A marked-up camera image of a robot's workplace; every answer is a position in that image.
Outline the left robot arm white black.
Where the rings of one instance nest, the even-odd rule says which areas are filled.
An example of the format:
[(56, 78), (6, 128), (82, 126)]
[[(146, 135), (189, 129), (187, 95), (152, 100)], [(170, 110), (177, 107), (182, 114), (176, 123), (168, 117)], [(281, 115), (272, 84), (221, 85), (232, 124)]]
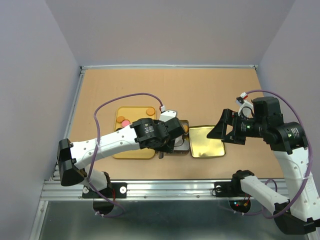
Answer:
[(176, 117), (167, 121), (142, 118), (100, 138), (80, 142), (62, 139), (57, 148), (60, 184), (63, 187), (81, 184), (106, 197), (111, 193), (111, 180), (106, 172), (93, 168), (96, 160), (140, 149), (172, 153), (176, 139), (184, 134), (185, 129)]

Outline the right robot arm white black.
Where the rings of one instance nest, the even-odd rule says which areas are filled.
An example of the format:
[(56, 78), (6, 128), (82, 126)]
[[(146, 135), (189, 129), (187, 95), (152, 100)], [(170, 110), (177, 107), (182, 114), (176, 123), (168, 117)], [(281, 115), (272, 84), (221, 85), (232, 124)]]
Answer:
[(261, 138), (280, 164), (288, 196), (262, 183), (253, 172), (238, 170), (230, 181), (217, 184), (216, 197), (248, 197), (257, 200), (287, 235), (306, 235), (320, 226), (320, 196), (312, 173), (312, 151), (302, 125), (284, 122), (280, 102), (272, 96), (248, 102), (239, 97), (240, 109), (224, 109), (208, 139), (244, 145), (247, 138)]

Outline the metal tongs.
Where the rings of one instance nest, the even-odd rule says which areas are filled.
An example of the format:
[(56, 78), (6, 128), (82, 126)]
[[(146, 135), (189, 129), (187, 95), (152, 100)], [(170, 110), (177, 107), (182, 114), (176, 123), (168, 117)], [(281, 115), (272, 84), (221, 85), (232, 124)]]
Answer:
[(164, 158), (164, 155), (165, 155), (164, 152), (159, 152), (159, 153), (158, 153), (158, 158), (159, 158), (159, 159), (163, 159), (163, 158)]

